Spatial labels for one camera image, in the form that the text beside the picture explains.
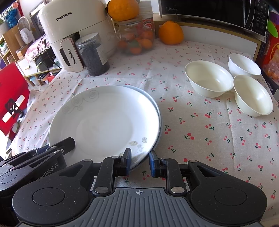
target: cream bowl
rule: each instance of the cream bowl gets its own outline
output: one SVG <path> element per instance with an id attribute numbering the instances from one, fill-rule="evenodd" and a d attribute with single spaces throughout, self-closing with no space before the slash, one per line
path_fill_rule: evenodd
<path id="1" fill-rule="evenodd" d="M 272 112 L 273 103 L 269 93 L 254 78 L 237 75 L 234 78 L 234 89 L 235 101 L 244 113 L 257 117 Z"/>
<path id="2" fill-rule="evenodd" d="M 261 69 L 251 59 L 240 55 L 229 55 L 229 70 L 233 77 L 237 75 L 246 75 L 250 77 L 261 75 Z"/>
<path id="3" fill-rule="evenodd" d="M 215 98 L 233 88 L 232 75 L 213 62 L 193 61 L 185 66 L 193 89 L 207 98 Z"/>

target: jar of oranges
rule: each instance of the jar of oranges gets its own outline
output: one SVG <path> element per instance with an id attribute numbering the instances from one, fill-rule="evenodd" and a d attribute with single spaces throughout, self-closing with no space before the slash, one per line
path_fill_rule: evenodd
<path id="1" fill-rule="evenodd" d="M 138 55 L 153 48 L 154 32 L 143 24 L 141 16 L 118 22 L 118 49 L 128 55 Z"/>

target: transparent jar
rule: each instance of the transparent jar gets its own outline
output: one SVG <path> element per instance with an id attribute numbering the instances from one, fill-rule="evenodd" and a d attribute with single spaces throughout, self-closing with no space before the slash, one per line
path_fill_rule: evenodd
<path id="1" fill-rule="evenodd" d="M 90 76 L 99 76 L 109 70 L 109 62 L 99 33 L 91 33 L 75 42 Z"/>
<path id="2" fill-rule="evenodd" d="M 145 26 L 142 17 L 118 22 L 118 49 L 128 55 L 138 55 L 153 48 L 154 32 Z"/>

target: jar lid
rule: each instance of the jar lid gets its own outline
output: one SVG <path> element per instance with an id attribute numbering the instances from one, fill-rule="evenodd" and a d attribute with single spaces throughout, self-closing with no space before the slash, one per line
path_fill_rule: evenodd
<path id="1" fill-rule="evenodd" d="M 99 36 L 99 33 L 97 33 L 97 32 L 88 34 L 88 35 L 83 36 L 80 39 L 78 39 L 75 42 L 75 45 L 76 45 L 76 47 L 81 48 L 89 43 L 94 43 L 96 41 L 96 39 L 98 38 L 98 36 Z"/>
<path id="2" fill-rule="evenodd" d="M 135 23 L 142 22 L 142 16 L 138 15 L 136 18 L 130 20 L 119 21 L 119 25 L 133 25 Z"/>

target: microwave handle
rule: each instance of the microwave handle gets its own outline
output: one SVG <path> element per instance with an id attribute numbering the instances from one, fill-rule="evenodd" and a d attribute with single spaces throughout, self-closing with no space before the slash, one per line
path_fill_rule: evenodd
<path id="1" fill-rule="evenodd" d="M 75 72 L 81 72 L 83 70 L 83 65 L 80 61 L 79 55 L 76 51 L 76 47 L 72 38 L 66 38 L 61 41 L 61 47 Z"/>
<path id="2" fill-rule="evenodd" d="M 247 19 L 246 19 L 246 21 L 244 22 L 244 26 L 246 26 L 246 24 L 247 24 L 247 21 L 248 21 L 248 19 L 249 19 L 249 14 L 250 14 L 250 11 L 251 11 L 251 0 L 249 0 L 249 2 L 250 2 L 250 5 L 249 5 L 249 12 L 248 12 Z"/>

